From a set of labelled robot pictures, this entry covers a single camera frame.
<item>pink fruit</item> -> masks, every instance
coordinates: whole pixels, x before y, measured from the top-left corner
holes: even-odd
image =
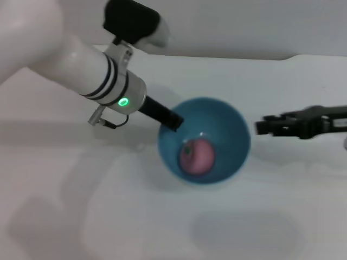
[[[181,168],[188,174],[208,173],[215,162],[215,151],[209,141],[193,139],[183,145],[179,155]]]

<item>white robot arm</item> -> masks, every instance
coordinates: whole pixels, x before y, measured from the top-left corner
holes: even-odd
[[[146,85],[127,64],[128,45],[165,46],[169,31],[160,15],[132,0],[110,0],[104,28],[116,35],[102,53],[65,31],[57,0],[0,0],[0,84],[23,67],[98,104],[89,123],[116,125],[101,118],[108,107],[129,115],[140,111],[173,131],[183,119],[152,100]]]

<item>blue bowl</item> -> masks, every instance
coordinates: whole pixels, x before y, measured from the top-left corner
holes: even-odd
[[[184,118],[175,133],[161,126],[158,137],[160,156],[178,177],[195,184],[213,184],[233,176],[245,163],[250,150],[250,134],[242,115],[229,104],[207,97],[188,100],[173,109]],[[185,142],[205,138],[215,149],[215,163],[210,172],[193,176],[179,165]]]

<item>white tabletop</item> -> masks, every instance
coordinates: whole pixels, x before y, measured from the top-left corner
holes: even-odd
[[[136,113],[93,128],[94,102],[24,69],[0,90],[2,260],[346,259],[346,135],[255,136],[253,123],[347,104],[347,58],[137,53],[130,69],[169,107],[211,96],[239,109],[252,131],[245,167],[221,185],[185,184],[159,158],[158,123]]]

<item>white wall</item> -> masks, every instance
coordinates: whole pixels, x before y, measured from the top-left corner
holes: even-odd
[[[102,28],[107,0],[60,1],[68,26],[84,40],[110,42],[111,35]],[[165,54],[246,59],[347,55],[346,0],[139,2],[156,9],[167,20],[174,41]]]

